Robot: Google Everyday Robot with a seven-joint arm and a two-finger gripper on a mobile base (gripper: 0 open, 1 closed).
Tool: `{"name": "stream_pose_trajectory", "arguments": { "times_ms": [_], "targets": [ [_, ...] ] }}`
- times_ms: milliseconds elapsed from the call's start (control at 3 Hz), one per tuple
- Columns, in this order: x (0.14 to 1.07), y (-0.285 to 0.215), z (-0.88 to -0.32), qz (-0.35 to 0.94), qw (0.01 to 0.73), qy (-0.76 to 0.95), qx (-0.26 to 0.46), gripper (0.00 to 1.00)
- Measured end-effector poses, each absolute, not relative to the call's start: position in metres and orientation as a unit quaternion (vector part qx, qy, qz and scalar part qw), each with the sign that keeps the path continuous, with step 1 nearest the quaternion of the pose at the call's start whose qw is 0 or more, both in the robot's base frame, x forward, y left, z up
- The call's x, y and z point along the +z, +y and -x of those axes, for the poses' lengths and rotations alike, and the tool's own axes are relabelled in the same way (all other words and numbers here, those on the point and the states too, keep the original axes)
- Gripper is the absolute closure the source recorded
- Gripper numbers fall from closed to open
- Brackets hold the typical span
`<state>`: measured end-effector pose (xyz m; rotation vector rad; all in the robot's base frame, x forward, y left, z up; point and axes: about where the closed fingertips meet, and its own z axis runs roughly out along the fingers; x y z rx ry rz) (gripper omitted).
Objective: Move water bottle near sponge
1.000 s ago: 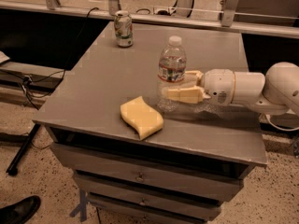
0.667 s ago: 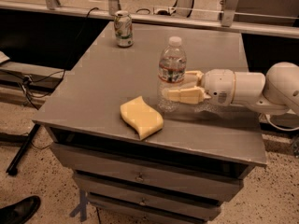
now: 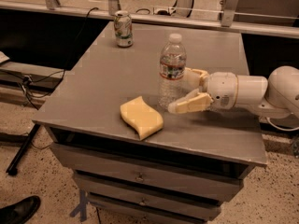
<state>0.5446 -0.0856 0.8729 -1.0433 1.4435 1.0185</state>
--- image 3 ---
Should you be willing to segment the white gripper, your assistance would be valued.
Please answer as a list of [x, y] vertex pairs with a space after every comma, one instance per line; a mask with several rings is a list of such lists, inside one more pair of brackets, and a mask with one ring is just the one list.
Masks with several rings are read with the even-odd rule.
[[204, 85], [206, 92], [195, 89], [182, 98], [168, 105], [172, 114], [185, 114], [207, 110], [210, 106], [216, 109], [231, 109], [237, 95], [237, 76], [230, 72], [209, 74], [206, 70], [185, 68], [184, 82], [192, 88]]

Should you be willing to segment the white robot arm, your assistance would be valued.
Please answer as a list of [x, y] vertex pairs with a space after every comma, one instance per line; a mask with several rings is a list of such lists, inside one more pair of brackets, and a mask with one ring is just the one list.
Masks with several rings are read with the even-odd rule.
[[265, 118], [299, 118], [299, 70], [291, 66], [280, 66], [269, 78], [186, 68], [183, 80], [192, 91], [172, 102], [170, 113], [244, 108]]

